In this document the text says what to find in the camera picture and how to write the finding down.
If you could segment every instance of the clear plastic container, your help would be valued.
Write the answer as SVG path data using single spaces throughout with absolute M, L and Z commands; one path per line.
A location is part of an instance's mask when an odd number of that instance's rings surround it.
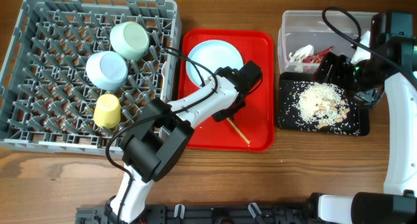
M 352 57 L 354 50 L 348 41 L 333 32 L 322 20 L 322 11 L 288 10 L 282 16 L 282 26 L 278 34 L 278 59 L 280 72 L 314 73 L 320 64 L 290 63 L 289 54 L 309 44 L 314 47 L 314 54 L 334 46 L 333 53 Z M 362 34 L 371 29 L 374 12 L 349 12 L 359 22 Z M 328 11 L 328 21 L 341 32 L 358 37 L 355 24 L 343 13 Z

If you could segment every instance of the yellow cup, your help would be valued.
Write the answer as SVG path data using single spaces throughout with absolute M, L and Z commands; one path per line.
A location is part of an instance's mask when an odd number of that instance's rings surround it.
M 120 114 L 119 99 L 114 94 L 103 94 L 97 100 L 93 119 L 97 126 L 111 129 L 120 123 Z

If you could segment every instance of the white plate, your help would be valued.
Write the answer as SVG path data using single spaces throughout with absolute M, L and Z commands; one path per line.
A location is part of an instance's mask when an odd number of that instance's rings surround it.
M 207 40 L 196 45 L 188 54 L 188 58 L 206 66 L 213 73 L 218 68 L 229 66 L 240 70 L 243 66 L 239 51 L 230 43 L 221 40 Z M 211 77 L 206 70 L 197 65 L 196 67 L 205 81 Z M 186 63 L 186 71 L 194 85 L 201 87 L 201 79 L 190 62 Z

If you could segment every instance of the red tray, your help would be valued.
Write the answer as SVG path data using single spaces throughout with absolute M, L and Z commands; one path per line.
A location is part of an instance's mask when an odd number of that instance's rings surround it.
M 189 52 L 200 42 L 223 40 L 239 50 L 245 64 L 252 60 L 262 68 L 262 85 L 246 99 L 246 106 L 235 114 L 234 123 L 251 141 L 249 145 L 226 120 L 215 122 L 209 118 L 195 128 L 188 148 L 212 150 L 240 150 L 260 152 L 274 142 L 274 42 L 259 31 L 236 31 L 219 29 L 193 29 L 182 41 L 182 52 Z M 184 98 L 198 90 L 186 73 L 181 62 L 178 98 Z

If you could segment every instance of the black tray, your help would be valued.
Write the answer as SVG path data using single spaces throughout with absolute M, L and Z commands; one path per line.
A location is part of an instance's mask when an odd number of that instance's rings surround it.
M 280 75 L 277 104 L 278 114 L 276 114 L 276 124 L 278 127 L 288 130 L 337 133 L 342 135 L 367 135 L 370 131 L 369 109 L 358 107 L 353 99 L 346 97 L 346 95 L 345 100 L 348 101 L 351 111 L 347 114 L 347 119 L 343 122 L 336 123 L 331 127 L 323 127 L 320 130 L 317 129 L 318 122 L 311 124 L 304 123 L 303 126 L 296 123 L 297 121 L 302 122 L 302 119 L 299 115 L 299 110 L 292 106 L 298 102 L 298 96 L 294 96 L 292 93 L 297 88 L 300 89 L 299 92 L 302 91 L 302 88 L 299 86 L 300 82 L 310 82 L 312 77 L 313 74 L 299 74 L 294 72 L 284 72 Z

